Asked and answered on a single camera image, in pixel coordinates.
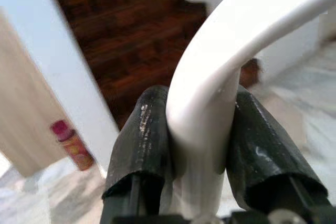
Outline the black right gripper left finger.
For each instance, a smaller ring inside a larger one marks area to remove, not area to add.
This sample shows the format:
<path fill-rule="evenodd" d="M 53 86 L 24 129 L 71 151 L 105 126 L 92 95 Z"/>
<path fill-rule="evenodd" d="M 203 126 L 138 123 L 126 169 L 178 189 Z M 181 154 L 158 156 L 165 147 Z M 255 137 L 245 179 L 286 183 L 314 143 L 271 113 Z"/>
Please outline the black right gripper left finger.
<path fill-rule="evenodd" d="M 115 217 L 168 212 L 172 197 L 168 88 L 152 86 L 136 105 L 113 146 L 102 194 L 102 223 Z"/>

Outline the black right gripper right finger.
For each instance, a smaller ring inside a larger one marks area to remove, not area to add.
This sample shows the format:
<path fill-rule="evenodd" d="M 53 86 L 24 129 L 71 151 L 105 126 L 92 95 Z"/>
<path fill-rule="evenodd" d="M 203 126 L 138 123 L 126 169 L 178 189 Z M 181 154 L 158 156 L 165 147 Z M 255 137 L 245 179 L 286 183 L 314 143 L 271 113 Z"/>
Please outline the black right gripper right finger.
<path fill-rule="evenodd" d="M 227 175 L 240 211 L 229 223 L 331 223 L 328 190 L 266 108 L 239 87 Z"/>

